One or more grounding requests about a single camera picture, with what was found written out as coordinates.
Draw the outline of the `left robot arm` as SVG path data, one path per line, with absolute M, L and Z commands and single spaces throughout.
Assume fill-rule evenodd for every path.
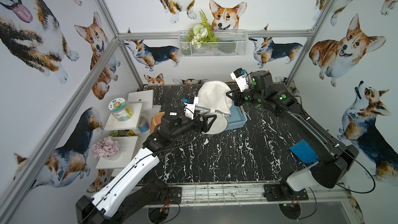
M 171 151 L 172 142 L 193 131 L 207 133 L 216 119 L 215 114 L 189 118 L 179 112 L 165 112 L 132 161 L 102 190 L 77 201 L 78 222 L 123 224 L 146 205 L 164 200 L 168 186 L 160 179 L 151 180 L 136 192 L 132 190 L 160 162 L 160 156 Z

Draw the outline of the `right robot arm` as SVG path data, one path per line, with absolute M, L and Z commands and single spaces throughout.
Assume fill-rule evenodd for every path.
M 334 138 L 303 109 L 284 84 L 273 83 L 268 71 L 250 74 L 238 68 L 230 74 L 237 89 L 227 92 L 236 106 L 245 103 L 260 105 L 299 133 L 317 158 L 311 166 L 296 171 L 286 178 L 289 187 L 298 192 L 320 185 L 332 189 L 352 167 L 359 150 Z

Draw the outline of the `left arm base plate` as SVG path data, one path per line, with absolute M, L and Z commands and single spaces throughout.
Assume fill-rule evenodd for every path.
M 156 197 L 155 200 L 149 203 L 149 205 L 164 205 L 170 202 L 181 203 L 182 188 L 181 187 L 169 187 L 162 190 Z

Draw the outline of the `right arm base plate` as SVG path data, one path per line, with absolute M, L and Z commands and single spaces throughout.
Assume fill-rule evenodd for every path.
M 265 184 L 263 185 L 263 188 L 264 188 L 263 197 L 265 197 L 268 202 L 309 200 L 308 194 L 305 189 L 301 191 L 294 191 L 285 183 Z

